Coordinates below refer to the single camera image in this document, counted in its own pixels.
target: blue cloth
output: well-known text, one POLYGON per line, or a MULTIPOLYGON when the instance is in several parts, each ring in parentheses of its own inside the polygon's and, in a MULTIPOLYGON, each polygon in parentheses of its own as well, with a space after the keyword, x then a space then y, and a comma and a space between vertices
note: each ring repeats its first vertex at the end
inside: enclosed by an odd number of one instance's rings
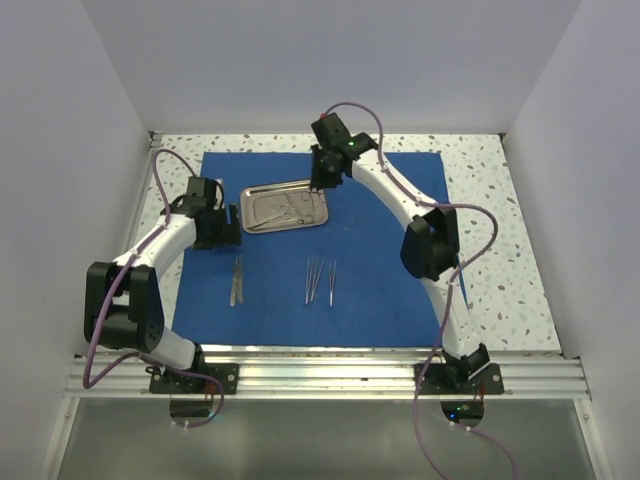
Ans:
MULTIPOLYGON (((416 187, 448 201, 437 154, 391 153, 416 187)), ((248 186, 309 178, 311 157, 293 153, 206 153, 202 176, 224 180, 227 203, 248 186)), ((404 232, 364 186, 345 178, 325 191, 329 221, 319 227, 250 235, 240 247, 188 249, 173 329, 203 344, 416 347, 438 323, 422 284, 400 261, 404 232), (242 254, 244 303, 229 306, 233 264, 242 254), (305 305, 307 259, 337 260, 329 308, 325 262, 313 304, 305 305)))

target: white robotic arm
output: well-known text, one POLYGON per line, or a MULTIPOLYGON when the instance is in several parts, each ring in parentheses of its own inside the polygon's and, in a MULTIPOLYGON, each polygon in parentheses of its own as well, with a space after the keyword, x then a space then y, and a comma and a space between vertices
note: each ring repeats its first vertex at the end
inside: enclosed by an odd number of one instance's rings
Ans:
POLYGON ((186 194, 170 204, 170 214, 163 215, 148 235, 113 262, 96 262, 89 268, 84 318, 87 341, 108 301, 99 345, 134 350, 174 369, 198 371, 199 346, 164 324, 158 281, 190 246, 210 249, 242 242, 237 206, 229 206, 228 219, 223 195, 217 180, 191 177, 186 194), (107 292, 123 268, 126 274, 109 298, 107 292))
MULTIPOLYGON (((424 193, 415 188, 383 155, 385 168, 391 172, 393 177, 401 182, 405 188, 411 190, 421 201, 426 203, 437 203, 424 193)), ((391 181, 389 175, 383 171, 376 150, 368 150, 360 158, 353 162, 352 175, 355 180, 371 190, 384 205, 391 210, 403 230, 416 217, 423 217, 430 213, 433 208, 417 205, 415 201, 407 198, 404 192, 391 181)), ((422 278, 433 309, 438 320, 442 322, 444 316, 445 302, 447 297, 447 279, 451 277, 453 268, 442 272, 437 281, 422 278)), ((457 359, 473 354, 478 349, 481 339, 471 321, 467 305, 462 296, 462 288, 459 282, 454 287, 449 322, 442 337, 443 348, 452 357, 457 359)))
MULTIPOLYGON (((318 145, 311 147, 311 188, 334 188, 342 184, 345 174, 366 186, 393 212, 405 230, 402 262, 425 286, 442 324, 448 279, 458 267, 455 209, 438 205, 414 187, 378 151, 369 135, 352 136, 337 114, 323 115, 311 128, 318 139, 318 145)), ((489 365, 489 355, 471 320, 459 282, 453 287, 442 344, 447 375, 462 384, 489 365)))

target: white wall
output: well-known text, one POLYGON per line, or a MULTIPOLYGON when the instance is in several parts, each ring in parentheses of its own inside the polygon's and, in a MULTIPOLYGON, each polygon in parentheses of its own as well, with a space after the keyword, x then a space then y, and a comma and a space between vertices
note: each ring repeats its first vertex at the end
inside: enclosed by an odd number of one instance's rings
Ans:
POLYGON ((309 131, 347 99, 389 131, 504 132, 579 4, 83 2, 145 124, 191 133, 309 131))
POLYGON ((640 3, 584 0, 507 135, 564 351, 580 355, 618 478, 637 478, 640 3))
POLYGON ((77 0, 0 15, 0 478, 36 477, 146 133, 77 0))

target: metal tray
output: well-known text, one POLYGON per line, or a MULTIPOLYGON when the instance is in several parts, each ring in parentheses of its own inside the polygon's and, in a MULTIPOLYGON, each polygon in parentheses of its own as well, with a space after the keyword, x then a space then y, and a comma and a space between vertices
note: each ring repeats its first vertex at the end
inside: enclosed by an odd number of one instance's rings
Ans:
POLYGON ((247 233, 317 227, 329 219, 324 191, 312 192, 309 180, 249 187, 240 194, 240 208, 247 233))

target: table surface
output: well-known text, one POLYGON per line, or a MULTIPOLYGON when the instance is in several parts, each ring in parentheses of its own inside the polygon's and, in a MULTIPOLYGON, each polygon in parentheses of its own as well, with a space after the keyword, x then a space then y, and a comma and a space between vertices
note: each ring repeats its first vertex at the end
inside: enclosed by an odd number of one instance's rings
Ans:
MULTIPOLYGON (((164 135, 161 147, 182 155, 196 173, 205 152, 309 151, 313 135, 164 135)), ((549 305, 522 219, 502 145, 497 135, 386 135, 388 152, 437 152, 442 156, 449 198, 491 210, 500 235, 486 255, 465 270, 471 314, 489 350, 560 352, 549 305)), ((169 199, 184 193, 188 172, 169 155, 161 155, 158 171, 169 199)), ((162 210, 151 179, 136 241, 149 232, 162 210)), ((491 226, 477 212, 458 212, 460 256, 473 255, 487 241, 491 226)), ((165 323, 173 323, 182 273, 180 255, 160 280, 165 323)))

